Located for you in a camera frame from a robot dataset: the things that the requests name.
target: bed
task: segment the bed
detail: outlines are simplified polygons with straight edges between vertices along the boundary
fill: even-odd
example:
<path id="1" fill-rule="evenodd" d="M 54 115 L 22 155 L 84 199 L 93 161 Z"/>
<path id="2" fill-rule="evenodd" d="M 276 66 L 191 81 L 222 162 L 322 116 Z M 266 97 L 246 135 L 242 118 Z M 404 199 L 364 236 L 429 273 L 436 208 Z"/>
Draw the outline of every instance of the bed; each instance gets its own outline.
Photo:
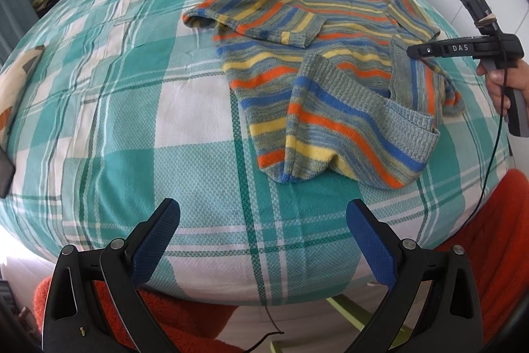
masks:
<path id="1" fill-rule="evenodd" d="M 467 110 L 446 118 L 420 178 L 396 190 L 326 171 L 277 184 L 256 165 L 212 30 L 183 25 L 202 0 L 61 0 L 19 43 L 44 44 L 15 118 L 17 173 L 0 223 L 53 261 L 68 243 L 126 237 L 165 198 L 182 220 L 151 287 L 210 302 L 285 304 L 371 279 L 345 221 L 362 198 L 401 238 L 434 247 L 477 204 L 498 118 L 470 58 L 442 59 Z M 457 34 L 416 0 L 448 35 Z M 487 191 L 507 167 L 503 136 Z"/>

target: screw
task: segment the screw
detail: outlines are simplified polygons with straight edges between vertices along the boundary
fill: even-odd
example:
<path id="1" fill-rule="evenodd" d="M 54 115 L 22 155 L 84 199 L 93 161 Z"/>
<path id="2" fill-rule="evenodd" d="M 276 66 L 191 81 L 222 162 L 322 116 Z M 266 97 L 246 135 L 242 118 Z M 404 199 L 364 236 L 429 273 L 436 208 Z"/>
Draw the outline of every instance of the screw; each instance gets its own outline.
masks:
<path id="1" fill-rule="evenodd" d="M 73 249 L 75 249 L 75 247 L 71 244 L 68 244 L 68 245 L 65 245 L 62 249 L 62 254 L 64 254 L 65 256 L 67 256 L 68 254 L 72 253 L 73 252 Z"/>
<path id="2" fill-rule="evenodd" d="M 403 240 L 402 245 L 404 246 L 405 249 L 408 249 L 408 250 L 413 250 L 415 249 L 415 247 L 417 247 L 417 243 L 414 240 L 411 240 L 409 238 L 406 238 L 405 240 Z"/>
<path id="3" fill-rule="evenodd" d="M 465 249 L 462 246 L 458 245 L 458 244 L 454 245 L 454 247 L 452 247 L 452 249 L 454 250 L 455 254 L 465 254 Z"/>
<path id="4" fill-rule="evenodd" d="M 119 250 L 121 249 L 121 247 L 123 247 L 123 244 L 125 244 L 125 241 L 123 241 L 123 239 L 116 238 L 110 243 L 110 248 L 113 250 Z"/>

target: device handle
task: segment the device handle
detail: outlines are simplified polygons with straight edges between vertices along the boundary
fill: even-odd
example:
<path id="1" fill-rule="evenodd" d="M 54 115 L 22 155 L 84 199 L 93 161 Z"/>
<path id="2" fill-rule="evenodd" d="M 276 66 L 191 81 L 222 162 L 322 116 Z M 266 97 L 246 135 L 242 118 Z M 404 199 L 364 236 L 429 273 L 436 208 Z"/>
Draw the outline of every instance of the device handle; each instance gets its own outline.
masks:
<path id="1" fill-rule="evenodd" d="M 487 72 L 497 69 L 494 59 L 481 59 L 481 63 Z M 516 67 L 516 64 L 509 62 L 507 67 Z M 506 87 L 505 96 L 510 100 L 510 107 L 507 110 L 509 132 L 514 136 L 529 138 L 529 117 L 527 116 L 527 104 L 522 91 Z"/>

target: sweater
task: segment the sweater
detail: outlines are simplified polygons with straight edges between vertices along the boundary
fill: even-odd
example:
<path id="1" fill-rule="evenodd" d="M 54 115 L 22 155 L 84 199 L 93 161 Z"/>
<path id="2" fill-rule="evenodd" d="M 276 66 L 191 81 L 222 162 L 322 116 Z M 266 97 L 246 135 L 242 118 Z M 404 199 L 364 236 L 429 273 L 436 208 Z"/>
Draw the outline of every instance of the sweater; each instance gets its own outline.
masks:
<path id="1" fill-rule="evenodd" d="M 406 55 L 438 34 L 413 0 L 204 0 L 183 21 L 215 28 L 258 166 L 278 182 L 330 168 L 403 187 L 443 114 L 465 108 L 437 63 Z"/>

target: black cable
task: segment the black cable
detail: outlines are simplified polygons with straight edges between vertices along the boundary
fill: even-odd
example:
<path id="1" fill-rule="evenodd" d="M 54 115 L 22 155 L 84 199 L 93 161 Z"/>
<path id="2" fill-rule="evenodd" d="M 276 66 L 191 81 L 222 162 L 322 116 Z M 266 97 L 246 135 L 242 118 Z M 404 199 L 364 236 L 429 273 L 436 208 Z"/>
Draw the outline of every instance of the black cable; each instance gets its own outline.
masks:
<path id="1" fill-rule="evenodd" d="M 505 88 L 507 87 L 507 71 L 509 68 L 507 67 L 507 52 L 505 51 L 505 46 L 503 44 L 503 41 L 501 38 L 498 38 L 500 48 L 502 49 L 503 53 L 503 65 L 504 65 L 504 76 L 503 76 L 503 85 L 502 85 L 502 101 L 500 102 L 500 108 L 499 108 L 499 125 L 498 125 L 498 134 L 496 135 L 496 142 L 494 143 L 493 148 L 493 155 L 490 157 L 489 166 L 487 168 L 487 173 L 485 174 L 485 179 L 483 180 L 483 187 L 481 189 L 481 196 L 479 197 L 478 205 L 475 206 L 474 211 L 472 211 L 472 214 L 470 214 L 470 217 L 467 219 L 465 223 L 463 223 L 463 228 L 466 226 L 474 217 L 475 213 L 478 212 L 479 206 L 481 205 L 481 201 L 483 201 L 483 197 L 485 196 L 485 189 L 487 187 L 487 180 L 489 179 L 490 174 L 490 168 L 493 166 L 494 157 L 496 156 L 496 150 L 498 149 L 499 140 L 502 137 L 502 124 L 503 124 L 503 104 L 505 99 Z"/>
<path id="2" fill-rule="evenodd" d="M 243 353 L 250 353 L 251 351 L 254 351 L 258 346 L 260 346 L 261 344 L 263 344 L 264 340 L 266 338 L 268 338 L 269 336 L 271 335 L 284 335 L 285 333 L 283 331 L 281 331 L 277 325 L 276 325 L 276 322 L 273 321 L 273 318 L 272 316 L 270 315 L 270 312 L 268 311 L 268 307 L 265 305 L 265 310 L 266 310 L 266 314 L 268 314 L 268 318 L 270 319 L 270 321 L 272 322 L 272 325 L 273 327 L 276 328 L 276 331 L 277 332 L 269 332 L 268 334 L 266 334 L 265 336 L 263 336 L 257 343 L 255 343 L 252 347 L 250 347 L 248 350 L 245 350 Z"/>

